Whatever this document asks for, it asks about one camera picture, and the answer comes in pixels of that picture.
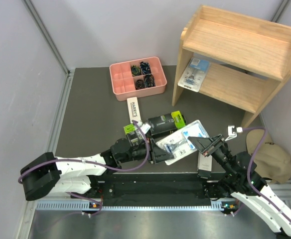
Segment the white razor box dark end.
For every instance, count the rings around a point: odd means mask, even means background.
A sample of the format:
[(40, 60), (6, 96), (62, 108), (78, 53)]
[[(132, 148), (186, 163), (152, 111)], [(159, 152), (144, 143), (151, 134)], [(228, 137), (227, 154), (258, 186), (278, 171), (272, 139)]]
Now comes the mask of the white razor box dark end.
[(201, 153), (198, 154), (198, 176), (203, 179), (211, 177), (212, 172), (212, 156), (204, 156)]

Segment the blue white razor blister pack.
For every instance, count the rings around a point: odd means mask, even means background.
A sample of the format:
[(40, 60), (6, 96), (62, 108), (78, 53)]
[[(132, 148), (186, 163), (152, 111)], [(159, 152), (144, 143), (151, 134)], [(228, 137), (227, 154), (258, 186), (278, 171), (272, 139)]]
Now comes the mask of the blue white razor blister pack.
[(210, 65), (207, 60), (192, 57), (178, 81), (178, 86), (198, 93)]

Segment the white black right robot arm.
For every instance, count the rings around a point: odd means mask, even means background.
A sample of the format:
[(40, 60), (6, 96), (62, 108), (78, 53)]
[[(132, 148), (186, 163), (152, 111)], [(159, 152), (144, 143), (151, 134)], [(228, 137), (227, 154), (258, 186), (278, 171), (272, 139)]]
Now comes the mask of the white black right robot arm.
[(291, 239), (291, 209), (256, 171), (248, 152), (232, 155), (222, 135), (188, 137), (203, 156), (211, 156), (225, 170), (216, 197), (235, 198), (258, 215), (279, 239)]

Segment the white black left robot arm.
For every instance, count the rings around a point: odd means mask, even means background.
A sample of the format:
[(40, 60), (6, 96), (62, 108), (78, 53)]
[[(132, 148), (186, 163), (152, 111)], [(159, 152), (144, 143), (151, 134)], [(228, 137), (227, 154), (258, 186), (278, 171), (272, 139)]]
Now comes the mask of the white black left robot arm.
[(21, 169), (18, 182), (27, 201), (63, 193), (92, 198), (99, 192), (98, 177), (123, 172), (123, 163), (140, 160), (137, 168), (141, 168), (147, 162), (170, 159), (174, 159), (171, 151), (160, 148), (152, 138), (138, 146), (121, 138), (110, 149), (93, 156), (62, 158), (46, 152)]

